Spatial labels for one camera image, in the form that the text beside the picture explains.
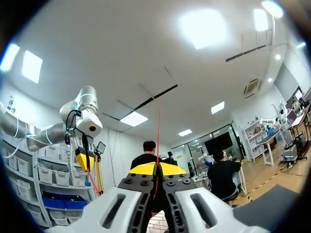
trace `person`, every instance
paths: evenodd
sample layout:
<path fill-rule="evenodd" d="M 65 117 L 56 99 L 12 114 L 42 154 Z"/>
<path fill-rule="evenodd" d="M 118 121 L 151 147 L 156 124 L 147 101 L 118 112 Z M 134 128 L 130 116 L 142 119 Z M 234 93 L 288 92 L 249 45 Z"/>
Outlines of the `person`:
<path fill-rule="evenodd" d="M 144 153 L 132 161 L 131 169 L 137 167 L 138 165 L 156 162 L 156 143 L 154 141 L 146 141 L 143 144 L 143 149 Z"/>
<path fill-rule="evenodd" d="M 207 175 L 211 181 L 211 192 L 220 199 L 227 199 L 236 193 L 239 187 L 240 162 L 225 161 L 224 152 L 217 151 L 213 158 L 215 163 L 208 169 Z"/>

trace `ceiling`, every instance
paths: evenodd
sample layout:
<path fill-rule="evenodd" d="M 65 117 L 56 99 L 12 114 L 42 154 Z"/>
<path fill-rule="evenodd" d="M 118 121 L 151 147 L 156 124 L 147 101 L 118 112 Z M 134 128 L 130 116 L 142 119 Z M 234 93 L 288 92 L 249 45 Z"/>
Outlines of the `ceiling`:
<path fill-rule="evenodd" d="M 184 36 L 180 19 L 206 8 L 222 14 L 227 37 L 221 44 L 196 50 Z M 108 128 L 156 140 L 160 106 L 161 142 L 190 141 L 231 121 L 230 110 L 242 103 L 248 82 L 261 78 L 264 91 L 272 85 L 267 77 L 277 76 L 282 60 L 275 61 L 274 54 L 285 54 L 282 44 L 287 38 L 280 20 L 274 30 L 275 47 L 225 62 L 270 45 L 272 31 L 256 33 L 255 8 L 261 8 L 259 0 L 51 1 L 13 40 L 21 49 L 8 78 L 27 95 L 57 109 L 83 86 L 92 85 L 100 112 L 118 119 L 177 84 L 137 110 L 149 120 L 136 127 L 99 117 Z M 273 29 L 270 16 L 268 20 Z M 38 84 L 20 72 L 25 50 L 43 60 Z M 222 101 L 225 108 L 212 115 L 210 108 Z M 193 133 L 181 138 L 178 133 L 186 129 Z"/>

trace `ceiling light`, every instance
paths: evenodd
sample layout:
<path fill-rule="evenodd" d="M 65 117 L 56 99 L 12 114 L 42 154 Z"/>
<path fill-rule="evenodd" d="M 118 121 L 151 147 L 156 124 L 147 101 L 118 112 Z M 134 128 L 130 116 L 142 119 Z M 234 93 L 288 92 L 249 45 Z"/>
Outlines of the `ceiling light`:
<path fill-rule="evenodd" d="M 185 130 L 185 131 L 183 131 L 183 132 L 180 132 L 180 133 L 179 133 L 179 136 L 182 136 L 182 137 L 183 137 L 183 136 L 186 136 L 186 135 L 188 135 L 188 134 L 190 134 L 190 133 L 192 133 L 192 131 L 188 129 L 188 130 Z"/>
<path fill-rule="evenodd" d="M 267 13 L 262 9 L 254 10 L 255 28 L 257 32 L 268 30 Z"/>
<path fill-rule="evenodd" d="M 10 44 L 5 51 L 3 56 L 0 69 L 2 71 L 9 71 L 12 67 L 13 61 L 19 51 L 20 47 L 16 44 Z"/>
<path fill-rule="evenodd" d="M 217 105 L 215 105 L 214 107 L 211 107 L 211 111 L 212 111 L 212 114 L 215 114 L 216 112 L 219 112 L 220 110 L 224 109 L 225 107 L 225 102 L 221 102 Z"/>
<path fill-rule="evenodd" d="M 197 50 L 219 43 L 226 38 L 224 19 L 215 10 L 188 13 L 181 19 L 181 24 L 185 35 Z"/>
<path fill-rule="evenodd" d="M 302 47 L 305 47 L 306 46 L 306 43 L 305 42 L 302 42 L 301 44 L 297 45 L 297 49 L 300 49 Z"/>
<path fill-rule="evenodd" d="M 281 18 L 283 16 L 282 8 L 273 1 L 263 1 L 261 2 L 262 6 L 266 9 L 267 12 L 272 14 L 275 18 Z"/>
<path fill-rule="evenodd" d="M 21 70 L 22 75 L 31 81 L 38 83 L 42 59 L 29 51 L 25 51 L 23 67 Z"/>
<path fill-rule="evenodd" d="M 146 120 L 148 120 L 148 118 L 144 117 L 143 115 L 141 115 L 137 112 L 132 112 L 131 114 L 127 115 L 126 117 L 124 117 L 120 121 L 127 124 L 127 125 L 135 127 L 135 126 L 145 122 Z"/>

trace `floor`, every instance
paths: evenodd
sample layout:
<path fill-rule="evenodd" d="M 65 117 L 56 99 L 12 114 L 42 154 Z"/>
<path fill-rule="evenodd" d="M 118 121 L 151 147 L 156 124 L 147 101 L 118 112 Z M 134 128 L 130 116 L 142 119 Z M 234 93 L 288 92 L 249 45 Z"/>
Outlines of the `floor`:
<path fill-rule="evenodd" d="M 265 165 L 263 158 L 260 157 L 255 162 L 243 162 L 243 172 L 245 176 L 246 192 L 250 192 L 251 199 L 263 195 L 265 192 L 273 188 L 276 184 L 279 184 L 285 188 L 288 188 L 297 193 L 302 189 L 306 175 L 309 172 L 311 165 L 311 147 L 306 153 L 308 160 L 299 160 L 291 169 L 284 168 L 280 173 L 273 177 L 269 182 L 261 186 L 255 191 L 252 191 L 256 187 L 266 182 L 269 178 L 274 176 L 284 165 L 280 165 L 278 162 L 279 155 L 282 153 L 282 143 L 277 143 L 276 148 L 272 151 L 274 158 L 274 166 Z M 245 205 L 249 200 L 241 192 L 236 200 L 232 204 Z"/>

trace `yellow black tape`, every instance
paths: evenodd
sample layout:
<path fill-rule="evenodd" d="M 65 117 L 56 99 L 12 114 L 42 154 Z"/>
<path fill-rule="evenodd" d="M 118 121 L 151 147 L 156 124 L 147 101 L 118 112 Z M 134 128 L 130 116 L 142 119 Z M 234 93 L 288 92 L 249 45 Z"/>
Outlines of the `yellow black tape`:
<path fill-rule="evenodd" d="M 261 185 L 259 185 L 258 187 L 254 188 L 252 191 L 248 192 L 245 196 L 240 196 L 237 197 L 235 200 L 240 199 L 240 198 L 247 198 L 249 201 L 253 201 L 252 198 L 249 196 L 249 194 L 251 192 L 254 192 L 255 190 L 259 189 L 260 187 L 262 187 L 264 184 L 268 183 L 270 180 L 272 180 L 273 177 L 275 177 L 277 174 L 279 174 L 285 167 L 282 167 L 276 174 L 274 174 L 272 177 L 270 177 L 267 181 L 265 181 L 264 183 L 262 183 Z"/>

